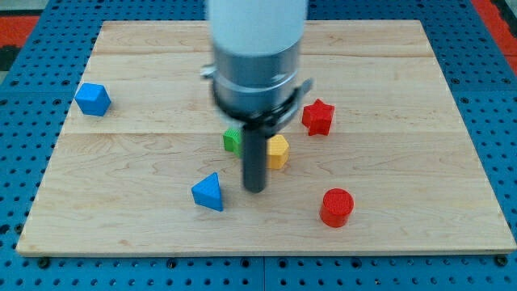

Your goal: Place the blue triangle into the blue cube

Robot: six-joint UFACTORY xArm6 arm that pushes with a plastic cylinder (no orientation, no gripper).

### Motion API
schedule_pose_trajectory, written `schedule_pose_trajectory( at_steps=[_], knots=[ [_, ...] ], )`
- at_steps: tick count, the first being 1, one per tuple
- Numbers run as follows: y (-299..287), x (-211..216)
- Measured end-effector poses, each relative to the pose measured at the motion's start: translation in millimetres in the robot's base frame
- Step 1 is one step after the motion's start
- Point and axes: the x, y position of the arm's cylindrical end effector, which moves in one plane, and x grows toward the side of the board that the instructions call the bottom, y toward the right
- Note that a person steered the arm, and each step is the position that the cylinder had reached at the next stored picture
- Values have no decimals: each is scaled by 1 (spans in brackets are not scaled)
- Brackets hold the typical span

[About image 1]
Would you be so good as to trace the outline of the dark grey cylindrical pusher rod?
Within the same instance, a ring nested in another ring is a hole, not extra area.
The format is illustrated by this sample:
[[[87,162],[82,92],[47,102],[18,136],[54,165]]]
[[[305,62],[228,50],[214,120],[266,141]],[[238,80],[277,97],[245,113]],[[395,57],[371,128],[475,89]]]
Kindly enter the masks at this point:
[[[267,139],[260,129],[245,125],[242,141],[242,180],[248,192],[266,187]]]

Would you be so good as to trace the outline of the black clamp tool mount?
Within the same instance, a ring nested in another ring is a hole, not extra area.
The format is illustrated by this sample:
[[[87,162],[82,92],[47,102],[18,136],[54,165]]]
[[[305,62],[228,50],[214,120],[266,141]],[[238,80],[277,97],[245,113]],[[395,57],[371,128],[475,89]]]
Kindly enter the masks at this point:
[[[312,89],[311,78],[292,89],[282,98],[277,87],[229,89],[213,82],[215,104],[229,118],[250,129],[261,129],[265,135],[274,135],[284,128],[297,114],[301,100]]]

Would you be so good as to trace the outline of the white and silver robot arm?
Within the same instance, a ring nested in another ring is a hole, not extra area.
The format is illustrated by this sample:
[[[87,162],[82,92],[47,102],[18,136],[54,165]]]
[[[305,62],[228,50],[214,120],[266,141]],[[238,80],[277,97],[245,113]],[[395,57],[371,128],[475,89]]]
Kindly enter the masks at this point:
[[[266,187],[267,142],[297,114],[312,80],[296,82],[307,0],[211,0],[213,62],[202,70],[215,105],[242,125],[243,187]]]

